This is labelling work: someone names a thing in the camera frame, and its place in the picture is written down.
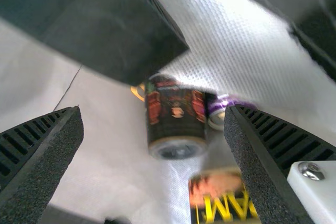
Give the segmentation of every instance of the can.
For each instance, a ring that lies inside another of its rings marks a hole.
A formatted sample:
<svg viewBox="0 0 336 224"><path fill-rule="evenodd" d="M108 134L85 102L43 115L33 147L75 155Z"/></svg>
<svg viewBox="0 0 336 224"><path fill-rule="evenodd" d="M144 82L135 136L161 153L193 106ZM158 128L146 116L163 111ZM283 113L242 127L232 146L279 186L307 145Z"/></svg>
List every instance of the can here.
<svg viewBox="0 0 336 224"><path fill-rule="evenodd" d="M211 128L223 131L225 110L228 106L235 106L241 104L249 108L255 108L254 105L240 100L238 97L229 94L211 94L206 93L206 106L208 124Z"/></svg>
<svg viewBox="0 0 336 224"><path fill-rule="evenodd" d="M145 107L152 156L184 159L206 150L203 92L155 74L145 83Z"/></svg>

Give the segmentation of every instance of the ribbed black plastic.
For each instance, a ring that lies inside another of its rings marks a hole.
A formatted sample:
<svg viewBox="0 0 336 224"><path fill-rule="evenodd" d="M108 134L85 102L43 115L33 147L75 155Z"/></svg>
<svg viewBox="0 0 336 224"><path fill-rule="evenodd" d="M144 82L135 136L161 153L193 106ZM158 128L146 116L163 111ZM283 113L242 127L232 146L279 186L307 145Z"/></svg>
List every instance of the ribbed black plastic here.
<svg viewBox="0 0 336 224"><path fill-rule="evenodd" d="M32 119L0 133L0 190L3 190L39 147L68 108Z"/></svg>
<svg viewBox="0 0 336 224"><path fill-rule="evenodd" d="M285 176L297 161L336 160L336 147L317 136L265 112L244 106L236 108Z"/></svg>

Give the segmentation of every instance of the colorful label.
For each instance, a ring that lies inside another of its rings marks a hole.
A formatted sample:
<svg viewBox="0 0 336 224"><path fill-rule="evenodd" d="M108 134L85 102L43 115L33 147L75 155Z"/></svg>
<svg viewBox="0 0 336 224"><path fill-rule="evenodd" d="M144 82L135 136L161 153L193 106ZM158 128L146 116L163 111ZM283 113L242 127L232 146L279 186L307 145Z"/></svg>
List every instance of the colorful label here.
<svg viewBox="0 0 336 224"><path fill-rule="evenodd" d="M184 89L172 78L158 75L145 84L149 138L204 137L204 93Z"/></svg>
<svg viewBox="0 0 336 224"><path fill-rule="evenodd" d="M213 172L189 181L192 224L260 223L239 172Z"/></svg>

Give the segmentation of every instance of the textured white fabric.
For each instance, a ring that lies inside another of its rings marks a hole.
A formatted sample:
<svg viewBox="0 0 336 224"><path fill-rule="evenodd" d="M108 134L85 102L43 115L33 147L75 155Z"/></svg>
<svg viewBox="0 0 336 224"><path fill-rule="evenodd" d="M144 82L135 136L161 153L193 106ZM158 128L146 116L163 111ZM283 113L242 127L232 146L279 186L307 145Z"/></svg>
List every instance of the textured white fabric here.
<svg viewBox="0 0 336 224"><path fill-rule="evenodd" d="M336 129L336 85L289 35L286 22L251 0L160 1L191 49L162 72Z"/></svg>

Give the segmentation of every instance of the white surface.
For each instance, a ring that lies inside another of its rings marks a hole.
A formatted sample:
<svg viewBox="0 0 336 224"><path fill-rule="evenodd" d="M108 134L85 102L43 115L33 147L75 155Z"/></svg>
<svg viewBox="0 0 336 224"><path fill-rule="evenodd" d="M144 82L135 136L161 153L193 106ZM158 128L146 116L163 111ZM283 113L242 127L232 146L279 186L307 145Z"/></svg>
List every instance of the white surface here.
<svg viewBox="0 0 336 224"><path fill-rule="evenodd" d="M79 65L0 20L0 132L56 107Z"/></svg>
<svg viewBox="0 0 336 224"><path fill-rule="evenodd" d="M132 224L190 222L188 179L201 169L235 165L223 133L210 132L208 153L185 161L148 154L144 104L130 87L83 68L59 105L79 105L84 141L50 203L95 220Z"/></svg>
<svg viewBox="0 0 336 224"><path fill-rule="evenodd" d="M304 177L298 170L301 162L294 163L287 181L316 224L336 223L336 161L316 161L325 175L324 180L316 181Z"/></svg>

